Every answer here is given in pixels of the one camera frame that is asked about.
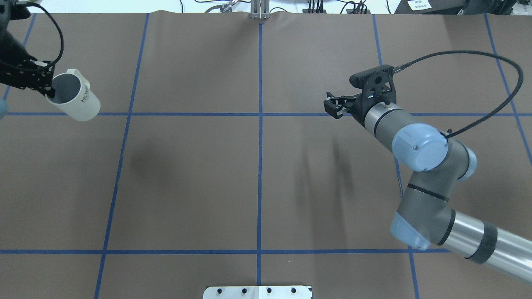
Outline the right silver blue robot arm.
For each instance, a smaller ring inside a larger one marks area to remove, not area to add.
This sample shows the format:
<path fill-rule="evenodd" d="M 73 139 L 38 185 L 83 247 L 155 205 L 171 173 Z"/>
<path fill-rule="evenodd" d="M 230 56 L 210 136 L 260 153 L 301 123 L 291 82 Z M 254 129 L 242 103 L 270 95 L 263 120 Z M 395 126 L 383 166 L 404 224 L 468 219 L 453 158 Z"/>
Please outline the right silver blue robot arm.
<path fill-rule="evenodd" d="M 358 107 L 365 101 L 367 107 Z M 397 240 L 418 250 L 437 245 L 477 265 L 531 282 L 530 240 L 448 206 L 456 184 L 471 177 L 477 167 L 470 148 L 376 96 L 337 97 L 327 92 L 323 104 L 335 119 L 351 114 L 412 170 L 389 229 Z"/>

